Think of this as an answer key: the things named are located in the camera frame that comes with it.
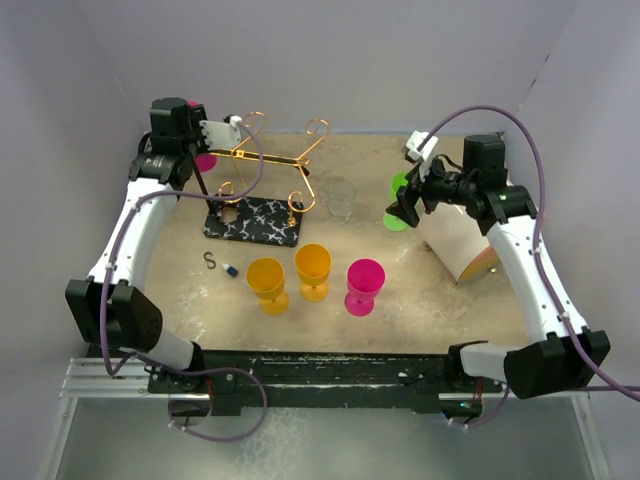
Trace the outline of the pink wine glass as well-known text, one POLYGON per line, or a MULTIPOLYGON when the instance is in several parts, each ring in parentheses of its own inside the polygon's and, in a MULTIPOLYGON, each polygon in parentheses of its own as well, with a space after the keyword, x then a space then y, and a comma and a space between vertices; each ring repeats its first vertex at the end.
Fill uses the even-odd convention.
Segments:
POLYGON ((358 259, 348 268, 346 279, 347 294, 344 299, 346 310, 357 317, 369 315, 386 281, 384 268, 373 259, 358 259))
MULTIPOLYGON (((195 109, 195 115, 198 120, 207 120, 207 114, 204 106, 196 101, 187 101, 188 105, 195 109)), ((196 159, 196 166, 200 172, 208 172, 217 164, 217 157, 209 152, 200 153, 196 159)))

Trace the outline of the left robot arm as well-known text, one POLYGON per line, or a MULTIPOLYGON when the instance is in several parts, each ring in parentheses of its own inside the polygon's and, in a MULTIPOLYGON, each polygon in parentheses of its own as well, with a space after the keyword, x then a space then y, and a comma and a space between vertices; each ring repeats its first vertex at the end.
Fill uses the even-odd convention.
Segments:
POLYGON ((194 176, 195 159, 241 139, 240 117, 210 121, 203 105, 168 97, 153 102, 151 128, 128 173, 126 198, 110 239, 86 278, 72 280, 65 299, 84 341, 105 353, 133 353, 171 369, 184 392, 202 387, 198 346, 169 332, 144 284, 160 231, 194 176))

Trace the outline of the pink wine glass front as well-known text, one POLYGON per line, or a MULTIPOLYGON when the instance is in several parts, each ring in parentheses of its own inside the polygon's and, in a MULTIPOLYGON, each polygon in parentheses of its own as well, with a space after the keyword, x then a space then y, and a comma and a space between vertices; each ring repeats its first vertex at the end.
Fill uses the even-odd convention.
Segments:
POLYGON ((346 279, 347 294, 344 299, 346 310, 357 317, 369 315, 386 281, 384 268, 373 259, 358 259, 348 268, 346 279))

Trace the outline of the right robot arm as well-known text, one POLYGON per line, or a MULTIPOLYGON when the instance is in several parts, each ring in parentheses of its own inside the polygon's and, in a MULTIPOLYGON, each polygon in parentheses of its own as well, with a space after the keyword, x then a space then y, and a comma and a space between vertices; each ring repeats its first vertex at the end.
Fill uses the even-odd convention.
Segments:
POLYGON ((413 132, 403 147, 412 165, 387 213, 417 227, 416 205, 428 214, 440 205, 459 206, 488 240, 518 298, 528 343, 522 348, 484 341, 450 347, 446 383, 467 391, 480 377, 507 384, 520 399, 578 390, 594 376, 611 345, 577 311, 549 258, 536 223, 541 216, 528 190, 508 181, 505 144, 495 134, 471 135, 455 165, 437 154, 437 137, 413 132))

